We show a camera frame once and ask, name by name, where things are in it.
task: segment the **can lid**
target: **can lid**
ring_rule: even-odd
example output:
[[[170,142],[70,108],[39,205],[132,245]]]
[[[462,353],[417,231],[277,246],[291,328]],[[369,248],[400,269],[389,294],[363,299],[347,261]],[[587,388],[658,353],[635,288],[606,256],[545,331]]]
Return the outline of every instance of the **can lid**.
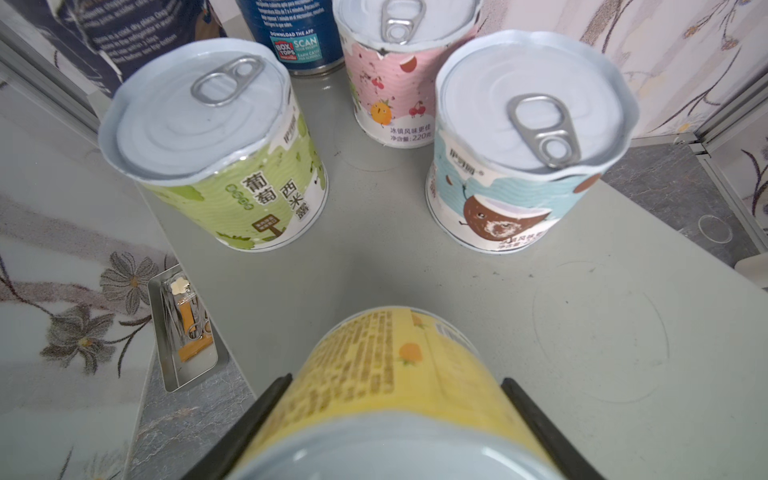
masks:
[[[146,64],[118,89],[99,145],[135,180],[192,184],[265,144],[289,90],[287,70],[267,47],[196,41]]]
[[[406,412],[369,413],[310,427],[228,478],[562,480],[552,467],[501,437]]]
[[[605,169],[627,150],[638,117],[609,60],[550,32],[500,31],[464,45],[437,89],[441,120],[471,151],[533,174]]]
[[[437,48],[475,24],[482,0],[339,0],[336,21],[358,42],[387,51]]]

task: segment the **ring pull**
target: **ring pull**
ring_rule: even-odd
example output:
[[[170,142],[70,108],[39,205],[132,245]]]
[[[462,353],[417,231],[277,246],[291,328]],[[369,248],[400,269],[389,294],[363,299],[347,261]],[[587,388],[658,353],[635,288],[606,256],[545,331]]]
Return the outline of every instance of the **ring pull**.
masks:
[[[560,111],[560,121],[551,127],[528,128],[518,117],[520,104],[529,101],[547,101]],[[523,141],[537,159],[550,168],[566,168],[581,160],[581,149],[568,108],[559,99],[547,94],[525,94],[512,98],[507,103],[507,115]]]
[[[190,93],[200,103],[208,105],[209,107],[223,107],[231,103],[235,98],[240,96],[241,93],[248,87],[250,82],[264,70],[264,60],[260,57],[254,57],[253,55],[244,55],[243,57],[236,58],[232,61],[228,61],[219,68],[209,71],[202,77],[194,81],[190,87]],[[235,80],[236,86],[232,93],[219,100],[211,98],[203,93],[203,85],[209,80],[213,80],[217,77],[229,77]]]
[[[390,5],[402,5],[406,8],[418,6],[419,11],[410,18],[395,18],[389,13]],[[424,0],[386,0],[382,7],[382,38],[388,43],[405,45],[419,27],[427,5]]]

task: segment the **can label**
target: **can label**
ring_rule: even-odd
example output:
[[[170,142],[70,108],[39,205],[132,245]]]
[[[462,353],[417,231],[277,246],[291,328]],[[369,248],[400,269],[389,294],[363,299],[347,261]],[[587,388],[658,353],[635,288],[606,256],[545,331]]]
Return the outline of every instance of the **can label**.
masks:
[[[551,462],[458,330],[386,307],[341,323],[320,341],[238,465],[310,426],[387,410],[499,435]]]
[[[377,50],[340,30],[355,119],[374,140],[389,147],[417,148],[435,136],[435,77],[446,58],[477,34],[441,48],[413,53]]]
[[[289,70],[312,70],[342,57],[331,0],[237,0],[254,38]]]
[[[320,60],[323,57],[323,54],[320,53],[320,43],[317,41],[316,34],[288,40],[275,37],[270,37],[270,39],[275,46],[277,57],[281,61],[303,63]]]
[[[294,239],[320,213],[327,189],[293,91],[288,96],[268,145],[195,184],[145,187],[232,248],[266,250]]]
[[[439,125],[426,196],[432,215],[461,243],[512,252],[542,238],[601,175],[534,181],[501,173],[480,163]]]

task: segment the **floral wallpaper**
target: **floral wallpaper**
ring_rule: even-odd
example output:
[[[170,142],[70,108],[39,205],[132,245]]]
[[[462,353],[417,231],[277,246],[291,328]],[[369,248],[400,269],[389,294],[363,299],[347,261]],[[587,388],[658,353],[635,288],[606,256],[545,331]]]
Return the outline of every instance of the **floral wallpaper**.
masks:
[[[710,153],[744,210],[768,234],[768,113]]]
[[[641,107],[635,137],[695,131],[768,67],[765,0],[485,0],[480,34],[556,31],[621,70]]]
[[[175,258],[94,138],[0,78],[3,478],[123,478]]]

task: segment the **light blue can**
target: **light blue can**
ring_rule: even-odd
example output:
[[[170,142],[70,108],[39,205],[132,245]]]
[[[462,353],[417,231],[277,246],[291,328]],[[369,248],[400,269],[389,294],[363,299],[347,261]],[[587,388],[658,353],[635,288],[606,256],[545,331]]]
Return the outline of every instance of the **light blue can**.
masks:
[[[484,253],[542,238],[624,155],[639,117],[609,60],[550,32],[470,41],[436,87],[427,203],[443,230]]]

